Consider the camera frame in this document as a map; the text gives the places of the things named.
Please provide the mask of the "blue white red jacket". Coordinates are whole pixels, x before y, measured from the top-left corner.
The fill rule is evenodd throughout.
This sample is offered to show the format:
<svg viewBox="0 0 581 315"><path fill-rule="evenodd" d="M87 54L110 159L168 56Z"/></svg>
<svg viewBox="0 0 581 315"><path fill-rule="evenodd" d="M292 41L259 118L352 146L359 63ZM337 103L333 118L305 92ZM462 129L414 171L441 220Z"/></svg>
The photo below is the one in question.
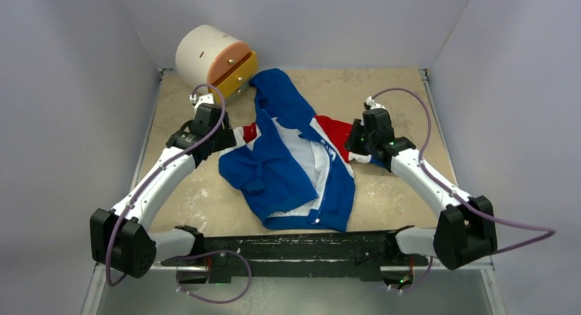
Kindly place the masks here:
<svg viewBox="0 0 581 315"><path fill-rule="evenodd" d="M236 145L219 155L219 173L240 190L267 229L346 231L356 184L348 151L351 124L315 112L280 69L251 78L256 118L234 130Z"/></svg>

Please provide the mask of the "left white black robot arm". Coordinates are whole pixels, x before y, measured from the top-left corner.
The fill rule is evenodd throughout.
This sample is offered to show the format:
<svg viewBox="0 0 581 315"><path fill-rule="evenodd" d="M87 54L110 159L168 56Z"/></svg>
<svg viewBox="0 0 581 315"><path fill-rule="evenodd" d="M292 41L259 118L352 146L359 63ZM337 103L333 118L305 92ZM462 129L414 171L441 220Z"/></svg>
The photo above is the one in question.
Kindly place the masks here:
<svg viewBox="0 0 581 315"><path fill-rule="evenodd" d="M142 277L154 263L174 257L187 266L200 264L204 248L197 243L202 235L195 228L180 225L156 234L149 228L185 178L211 154L235 144L224 107L196 105L194 118L169 137L142 181L110 210L99 208L90 217L93 260L134 278Z"/></svg>

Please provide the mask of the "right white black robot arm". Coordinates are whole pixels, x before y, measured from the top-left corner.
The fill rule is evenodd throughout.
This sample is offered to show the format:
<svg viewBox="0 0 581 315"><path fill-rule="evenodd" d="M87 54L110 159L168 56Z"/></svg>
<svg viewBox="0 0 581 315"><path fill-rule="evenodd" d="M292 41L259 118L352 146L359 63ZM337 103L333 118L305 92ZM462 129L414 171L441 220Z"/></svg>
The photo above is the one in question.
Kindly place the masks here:
<svg viewBox="0 0 581 315"><path fill-rule="evenodd" d="M353 122L345 148L406 182L438 218L434 229L407 226L390 231L384 254L391 264L403 264L417 254L435 257L455 270L497 250L495 223L472 212L491 216L492 203L455 187L421 159L409 139L396 137L387 110L366 109L362 118Z"/></svg>

